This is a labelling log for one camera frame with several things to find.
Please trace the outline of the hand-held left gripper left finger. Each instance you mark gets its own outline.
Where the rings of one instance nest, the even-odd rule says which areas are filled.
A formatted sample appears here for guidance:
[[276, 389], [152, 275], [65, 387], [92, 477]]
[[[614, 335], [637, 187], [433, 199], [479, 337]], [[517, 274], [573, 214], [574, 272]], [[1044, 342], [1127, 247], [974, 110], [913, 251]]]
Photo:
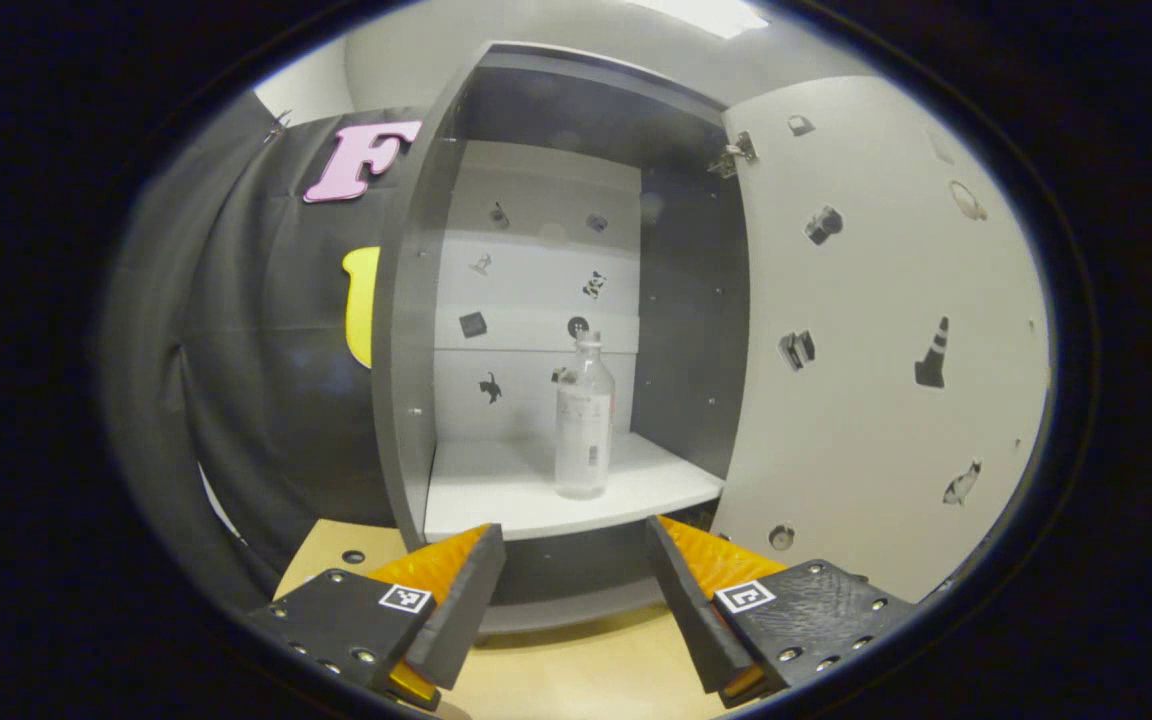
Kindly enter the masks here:
[[502, 528], [482, 524], [369, 574], [326, 569], [244, 619], [323, 679], [433, 711], [457, 682], [505, 564]]

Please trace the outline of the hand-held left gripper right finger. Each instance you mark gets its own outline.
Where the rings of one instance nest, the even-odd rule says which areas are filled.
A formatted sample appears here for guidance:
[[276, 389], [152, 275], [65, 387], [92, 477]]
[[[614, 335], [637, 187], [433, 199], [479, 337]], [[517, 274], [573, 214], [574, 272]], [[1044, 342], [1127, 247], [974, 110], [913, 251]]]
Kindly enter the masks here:
[[726, 708], [805, 692], [918, 607], [826, 560], [781, 564], [666, 516], [645, 521], [645, 546], [702, 688]]

